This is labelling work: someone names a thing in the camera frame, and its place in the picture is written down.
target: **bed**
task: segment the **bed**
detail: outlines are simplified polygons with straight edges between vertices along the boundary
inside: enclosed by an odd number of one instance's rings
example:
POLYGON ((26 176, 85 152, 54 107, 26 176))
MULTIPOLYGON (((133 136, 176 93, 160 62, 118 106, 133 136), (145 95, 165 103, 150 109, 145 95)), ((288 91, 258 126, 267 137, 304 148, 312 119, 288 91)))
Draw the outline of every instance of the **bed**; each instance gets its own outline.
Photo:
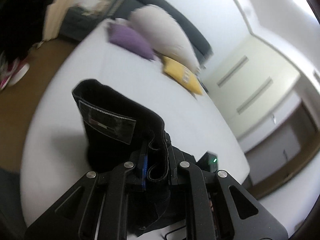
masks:
POLYGON ((127 18, 132 10, 145 4, 160 6, 176 19, 200 63, 212 53, 196 27, 166 1, 136 0, 134 5, 133 0, 113 0, 116 7, 109 8, 52 79, 30 124, 20 182, 28 226, 91 170, 85 157, 84 127, 71 95, 83 79, 97 79, 159 114, 172 144, 196 160, 211 151, 218 155, 219 169, 228 171, 239 183, 247 177, 249 165, 244 153, 204 91, 202 96, 192 94, 163 74, 160 59, 148 61, 108 42, 105 18, 127 18))

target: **headboard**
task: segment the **headboard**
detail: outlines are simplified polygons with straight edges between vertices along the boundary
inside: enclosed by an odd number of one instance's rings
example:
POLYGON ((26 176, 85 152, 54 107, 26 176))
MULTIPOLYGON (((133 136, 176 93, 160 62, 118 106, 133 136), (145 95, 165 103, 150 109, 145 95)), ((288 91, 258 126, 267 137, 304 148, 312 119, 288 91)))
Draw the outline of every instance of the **headboard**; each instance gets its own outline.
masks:
POLYGON ((132 11, 147 4, 154 4, 161 7, 177 21, 189 38, 200 66, 202 66, 213 54, 210 44, 186 17, 165 0, 112 0, 101 20, 104 20, 105 18, 128 19, 132 11))

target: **nightstand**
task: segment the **nightstand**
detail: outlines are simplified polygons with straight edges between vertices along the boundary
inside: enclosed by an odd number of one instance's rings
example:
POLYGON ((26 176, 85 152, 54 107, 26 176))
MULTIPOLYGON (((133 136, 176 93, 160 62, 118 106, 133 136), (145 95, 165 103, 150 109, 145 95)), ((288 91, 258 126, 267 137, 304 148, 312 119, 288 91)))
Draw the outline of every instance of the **nightstand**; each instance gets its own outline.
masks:
POLYGON ((63 19, 59 34, 82 41, 97 25, 99 16, 82 15, 85 10, 78 6, 70 7, 63 19))

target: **black cable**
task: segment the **black cable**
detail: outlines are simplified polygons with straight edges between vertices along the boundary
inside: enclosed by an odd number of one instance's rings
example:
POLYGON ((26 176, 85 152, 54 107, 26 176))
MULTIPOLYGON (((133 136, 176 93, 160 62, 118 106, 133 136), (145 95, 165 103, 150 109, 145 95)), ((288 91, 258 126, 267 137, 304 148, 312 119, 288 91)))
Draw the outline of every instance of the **black cable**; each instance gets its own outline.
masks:
POLYGON ((177 228, 177 229, 175 229, 175 230, 172 230, 172 231, 170 231, 169 233, 166 233, 165 235, 164 235, 164 240, 168 240, 167 239, 167 235, 168 234, 171 234, 171 233, 173 233, 173 232, 175 232, 175 231, 178 231, 178 230, 180 230, 180 229, 183 229, 183 228, 185 228, 186 226, 182 226, 182 227, 179 227, 179 228, 177 228))

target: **wooden floor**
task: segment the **wooden floor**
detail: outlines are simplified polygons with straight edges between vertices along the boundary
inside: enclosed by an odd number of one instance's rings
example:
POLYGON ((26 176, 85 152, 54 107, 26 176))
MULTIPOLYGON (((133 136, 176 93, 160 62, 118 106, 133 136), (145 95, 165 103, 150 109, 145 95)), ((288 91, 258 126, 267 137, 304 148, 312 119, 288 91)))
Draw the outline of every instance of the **wooden floor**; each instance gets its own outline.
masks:
POLYGON ((28 56, 30 69, 14 86, 0 92, 0 166, 19 171, 24 141, 36 107, 50 80, 76 47, 55 39, 28 56))

